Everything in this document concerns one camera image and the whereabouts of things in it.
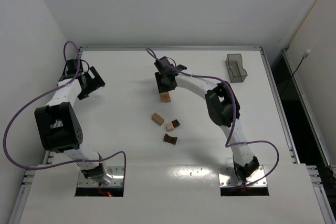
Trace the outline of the long light wood block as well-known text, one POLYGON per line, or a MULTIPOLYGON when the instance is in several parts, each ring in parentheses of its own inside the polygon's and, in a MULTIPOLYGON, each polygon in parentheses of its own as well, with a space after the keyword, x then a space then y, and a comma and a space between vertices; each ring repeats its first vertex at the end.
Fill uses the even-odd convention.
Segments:
POLYGON ((166 92, 159 93, 160 101, 161 101, 161 102, 165 102, 165 93, 166 93, 166 92))

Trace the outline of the light rectangular wood block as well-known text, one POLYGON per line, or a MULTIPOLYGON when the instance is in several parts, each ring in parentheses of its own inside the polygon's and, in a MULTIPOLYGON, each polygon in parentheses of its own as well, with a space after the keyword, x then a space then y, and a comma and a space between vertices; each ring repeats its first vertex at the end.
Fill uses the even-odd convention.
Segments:
POLYGON ((164 118, 157 113, 153 113, 151 119, 158 125, 162 125, 164 123, 164 118))

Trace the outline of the smoky transparent plastic bin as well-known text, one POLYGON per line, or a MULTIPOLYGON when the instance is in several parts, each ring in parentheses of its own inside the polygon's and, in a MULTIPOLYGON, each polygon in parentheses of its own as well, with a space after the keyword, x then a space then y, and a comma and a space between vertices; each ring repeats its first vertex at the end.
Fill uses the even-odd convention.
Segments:
POLYGON ((241 54, 228 54, 225 63, 231 83, 242 83, 245 81, 248 73, 243 67, 241 54))

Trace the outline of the small light wood cube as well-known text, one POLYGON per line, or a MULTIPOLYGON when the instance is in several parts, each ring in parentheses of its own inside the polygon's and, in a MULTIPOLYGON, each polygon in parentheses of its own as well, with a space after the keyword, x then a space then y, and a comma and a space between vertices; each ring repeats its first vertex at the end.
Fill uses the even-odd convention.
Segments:
POLYGON ((171 97, 170 97, 169 92, 166 92, 166 93, 165 93, 165 102, 166 102, 166 103, 171 102, 171 97))

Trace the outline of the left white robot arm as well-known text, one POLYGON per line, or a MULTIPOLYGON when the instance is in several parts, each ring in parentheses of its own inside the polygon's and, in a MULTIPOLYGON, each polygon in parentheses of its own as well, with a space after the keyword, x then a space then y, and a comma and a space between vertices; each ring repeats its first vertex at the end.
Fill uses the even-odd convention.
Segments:
POLYGON ((73 106, 77 99, 83 100, 104 86, 105 82, 94 67, 84 71, 81 62, 67 60, 58 81, 60 89, 44 107, 34 112, 43 148, 64 154, 80 167, 86 179, 98 184, 105 183, 107 169, 101 155, 84 143, 73 106))

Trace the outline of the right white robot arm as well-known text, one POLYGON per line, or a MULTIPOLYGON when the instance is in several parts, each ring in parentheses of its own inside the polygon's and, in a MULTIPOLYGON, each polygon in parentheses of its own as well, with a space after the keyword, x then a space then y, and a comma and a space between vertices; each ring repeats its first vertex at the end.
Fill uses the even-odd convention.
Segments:
POLYGON ((167 57, 156 60, 154 65, 157 68, 155 78, 160 92, 179 87, 205 100, 210 119, 224 132, 227 138, 225 146, 232 150, 236 176, 245 182, 258 169, 259 161, 247 144, 239 121, 240 105, 230 85, 183 72, 185 66, 174 67, 167 57))

